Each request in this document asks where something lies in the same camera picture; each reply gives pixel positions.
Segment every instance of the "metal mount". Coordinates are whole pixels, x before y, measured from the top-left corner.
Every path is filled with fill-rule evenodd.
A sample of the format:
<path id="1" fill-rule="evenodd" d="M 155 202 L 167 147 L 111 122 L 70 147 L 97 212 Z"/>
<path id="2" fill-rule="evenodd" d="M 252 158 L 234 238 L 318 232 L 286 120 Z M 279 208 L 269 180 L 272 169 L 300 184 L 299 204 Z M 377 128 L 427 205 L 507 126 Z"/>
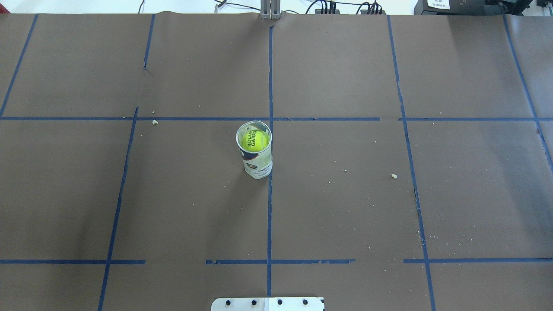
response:
<path id="1" fill-rule="evenodd" d="M 319 297 L 217 298 L 211 311 L 324 311 L 325 299 Z"/>
<path id="2" fill-rule="evenodd" d="M 261 0 L 261 19 L 280 19 L 280 0 Z"/>

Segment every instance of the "tennis ball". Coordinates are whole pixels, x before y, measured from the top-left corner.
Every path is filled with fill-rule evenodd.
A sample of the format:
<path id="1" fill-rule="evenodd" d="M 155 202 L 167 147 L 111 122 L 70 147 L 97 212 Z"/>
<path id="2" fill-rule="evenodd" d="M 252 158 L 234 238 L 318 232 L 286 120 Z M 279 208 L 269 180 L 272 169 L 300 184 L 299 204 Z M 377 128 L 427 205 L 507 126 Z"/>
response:
<path id="1" fill-rule="evenodd" d="M 240 146 L 248 152 L 260 152 L 269 145 L 269 135 L 260 129 L 248 131 L 242 140 Z"/>

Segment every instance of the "white wall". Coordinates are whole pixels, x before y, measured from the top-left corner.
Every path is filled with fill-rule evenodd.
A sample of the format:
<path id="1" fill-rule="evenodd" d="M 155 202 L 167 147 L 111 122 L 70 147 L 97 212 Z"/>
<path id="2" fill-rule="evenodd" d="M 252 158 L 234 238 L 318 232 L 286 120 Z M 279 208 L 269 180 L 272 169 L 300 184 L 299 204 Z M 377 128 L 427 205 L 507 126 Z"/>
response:
<path id="1" fill-rule="evenodd" d="M 137 13 L 142 0 L 0 0 L 12 13 Z M 362 3 L 364 1 L 339 0 Z M 549 10 L 536 6 L 535 1 L 524 11 L 525 15 L 549 16 Z M 259 8 L 259 0 L 229 0 Z M 305 13 L 311 0 L 281 0 L 282 10 Z M 388 14 L 413 14 L 416 0 L 380 0 L 379 4 Z M 173 11 L 178 13 L 213 13 L 213 0 L 145 0 L 143 13 Z M 338 4 L 342 14 L 355 14 L 357 6 Z M 219 13 L 243 13 L 252 10 L 226 5 Z"/>

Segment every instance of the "blue tape line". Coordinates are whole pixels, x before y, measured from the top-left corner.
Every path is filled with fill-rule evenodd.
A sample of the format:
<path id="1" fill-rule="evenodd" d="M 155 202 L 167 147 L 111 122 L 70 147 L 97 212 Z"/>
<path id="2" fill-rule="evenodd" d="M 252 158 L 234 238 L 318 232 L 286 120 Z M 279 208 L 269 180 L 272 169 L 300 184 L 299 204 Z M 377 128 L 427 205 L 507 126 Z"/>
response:
<path id="1" fill-rule="evenodd" d="M 132 117 L 1 117 L 6 121 L 132 121 Z"/>
<path id="2" fill-rule="evenodd" d="M 33 23 L 31 24 L 31 28 L 29 29 L 29 34 L 27 34 L 27 40 L 25 40 L 25 44 L 23 45 L 23 50 L 21 50 L 21 54 L 19 55 L 19 60 L 17 61 L 17 65 L 15 66 L 15 70 L 13 71 L 12 80 L 9 82 L 8 91 L 6 91 L 6 96 L 4 97 L 2 108 L 0 108 L 0 117 L 2 117 L 2 115 L 4 114 L 4 110 L 6 109 L 6 105 L 8 104 L 9 94 L 12 92 L 13 84 L 15 83 L 15 78 L 17 77 L 17 73 L 19 72 L 19 67 L 21 66 L 21 62 L 23 61 L 23 56 L 25 55 L 25 51 L 27 51 L 27 46 L 29 45 L 29 41 L 31 40 L 31 35 L 33 34 L 33 30 L 36 25 L 37 19 L 38 19 L 38 14 L 35 14 Z"/>
<path id="3" fill-rule="evenodd" d="M 404 263 L 424 263 L 424 259 L 404 259 Z M 553 258 L 435 258 L 430 263 L 553 262 Z"/>
<path id="4" fill-rule="evenodd" d="M 2 259 L 0 265 L 105 265 L 106 260 Z M 112 260 L 112 265 L 145 265 L 146 260 Z"/>
<path id="5" fill-rule="evenodd" d="M 273 27 L 269 27 L 269 128 L 273 131 Z"/>
<path id="6" fill-rule="evenodd" d="M 417 188 L 416 176 L 415 176 L 415 166 L 413 164 L 413 154 L 411 153 L 411 142 L 409 141 L 409 130 L 407 128 L 407 116 L 405 113 L 405 106 L 403 104 L 403 96 L 401 95 L 401 89 L 399 87 L 399 69 L 398 69 L 398 60 L 395 54 L 395 45 L 394 45 L 394 35 L 392 32 L 392 20 L 390 15 L 386 15 L 388 19 L 388 32 L 390 34 L 390 46 L 392 47 L 392 58 L 394 61 L 394 71 L 395 71 L 395 81 L 398 88 L 398 97 L 399 102 L 401 103 L 401 117 L 403 119 L 403 131 L 405 133 L 405 143 L 407 145 L 407 154 L 409 156 L 409 167 L 411 169 L 411 179 L 413 180 L 413 188 L 415 190 L 415 202 L 417 214 L 419 216 L 419 231 L 420 239 L 422 243 L 422 254 L 425 259 L 425 269 L 426 269 L 426 282 L 428 284 L 428 294 L 430 297 L 430 306 L 432 311 L 436 311 L 436 303 L 434 300 L 434 287 L 432 286 L 432 276 L 430 274 L 430 264 L 428 263 L 428 250 L 426 249 L 426 237 L 424 234 L 424 224 L 422 223 L 422 211 L 420 209 L 420 200 L 419 200 L 419 190 Z"/>
<path id="7" fill-rule="evenodd" d="M 347 265 L 355 259 L 273 259 L 276 265 L 313 265 L 315 263 L 329 263 L 331 265 Z"/>
<path id="8" fill-rule="evenodd" d="M 269 118 L 256 118 L 256 117 L 138 117 L 139 121 L 268 121 Z"/>
<path id="9" fill-rule="evenodd" d="M 206 260 L 206 265 L 266 265 L 265 259 L 217 259 Z"/>
<path id="10" fill-rule="evenodd" d="M 273 133 L 273 27 L 269 27 L 269 128 Z M 269 173 L 267 201 L 267 297 L 272 296 L 273 173 Z"/>
<path id="11" fill-rule="evenodd" d="M 273 118 L 275 121 L 380 121 L 380 118 L 309 118 L 309 117 L 298 117 L 298 118 L 286 118 L 286 117 L 276 117 Z"/>
<path id="12" fill-rule="evenodd" d="M 269 174 L 269 200 L 267 211 L 267 297 L 271 297 L 272 253 L 273 253 L 273 172 Z"/>
<path id="13" fill-rule="evenodd" d="M 519 73 L 520 81 L 522 82 L 524 93 L 526 94 L 526 99 L 528 100 L 528 105 L 530 105 L 532 116 L 534 117 L 534 121 L 536 122 L 536 128 L 538 129 L 538 132 L 540 135 L 541 145 L 544 148 L 545 156 L 547 158 L 547 163 L 549 163 L 549 169 L 551 170 L 551 173 L 553 173 L 553 162 L 551 161 L 551 154 L 549 153 L 549 148 L 547 147 L 547 143 L 545 142 L 544 134 L 543 134 L 543 131 L 541 130 L 540 122 L 538 121 L 538 115 L 536 114 L 536 109 L 534 108 L 534 103 L 532 102 L 532 98 L 530 97 L 530 92 L 528 91 L 528 86 L 526 85 L 526 80 L 524 79 L 522 69 L 520 68 L 517 53 L 515 51 L 513 41 L 511 40 L 511 33 L 509 31 L 509 25 L 507 25 L 507 17 L 505 16 L 505 14 L 503 14 L 503 25 L 505 25 L 505 32 L 507 33 L 507 41 L 509 42 L 509 47 L 511 48 L 511 53 L 513 54 L 515 65 L 517 66 L 517 71 Z"/>
<path id="14" fill-rule="evenodd" d="M 7 121 L 132 121 L 132 117 L 0 117 Z M 267 117 L 138 117 L 137 121 L 270 121 Z M 286 118 L 277 117 L 273 121 L 380 121 L 380 118 Z"/>
<path id="15" fill-rule="evenodd" d="M 148 54 L 150 54 L 150 43 L 152 42 L 152 33 L 154 32 L 155 14 L 152 14 L 152 21 L 150 22 L 150 33 L 148 34 L 148 43 L 146 44 L 146 53 L 144 54 L 144 69 L 147 70 Z"/>
<path id="16" fill-rule="evenodd" d="M 407 121 L 492 121 L 492 122 L 521 122 L 535 121 L 533 118 L 406 118 Z"/>
<path id="17" fill-rule="evenodd" d="M 129 135 L 129 143 L 127 145 L 127 155 L 125 156 L 125 165 L 123 167 L 123 175 L 121 177 L 121 186 L 119 187 L 119 196 L 117 198 L 117 208 L 115 209 L 115 217 L 113 218 L 113 228 L 111 231 L 111 238 L 109 240 L 109 250 L 107 252 L 106 269 L 104 271 L 104 278 L 102 281 L 102 291 L 100 293 L 100 302 L 98 303 L 98 311 L 102 311 L 103 301 L 106 295 L 107 279 L 109 277 L 109 267 L 111 265 L 111 258 L 113 255 L 113 245 L 115 244 L 115 234 L 117 233 L 117 224 L 119 222 L 119 213 L 121 211 L 121 202 L 123 201 L 123 188 L 125 187 L 125 181 L 127 179 L 127 170 L 129 167 L 129 155 L 131 153 L 131 147 L 134 139 L 134 129 L 137 125 L 138 107 L 134 110 L 133 124 L 131 127 L 131 133 Z"/>
<path id="18" fill-rule="evenodd" d="M 347 265 L 355 262 L 355 259 L 273 259 L 274 265 L 313 265 L 316 263 L 329 263 L 331 265 Z M 265 265 L 265 259 L 220 259 L 206 260 L 206 265 Z"/>

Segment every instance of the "white can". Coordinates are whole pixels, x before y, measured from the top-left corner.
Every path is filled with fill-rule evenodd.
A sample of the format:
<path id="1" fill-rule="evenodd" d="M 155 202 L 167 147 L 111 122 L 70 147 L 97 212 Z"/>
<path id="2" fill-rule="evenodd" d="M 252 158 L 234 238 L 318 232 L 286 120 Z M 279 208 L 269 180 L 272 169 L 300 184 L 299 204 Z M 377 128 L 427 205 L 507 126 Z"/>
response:
<path id="1" fill-rule="evenodd" d="M 269 136 L 269 143 L 267 147 L 258 153 L 246 151 L 240 145 L 240 141 L 244 135 L 253 129 L 264 131 Z M 271 133 L 271 129 L 265 123 L 261 121 L 249 121 L 240 126 L 236 132 L 236 143 L 238 144 L 238 148 L 240 148 L 246 173 L 255 179 L 266 177 L 271 173 L 271 170 L 273 169 L 273 155 L 271 153 L 273 134 Z"/>

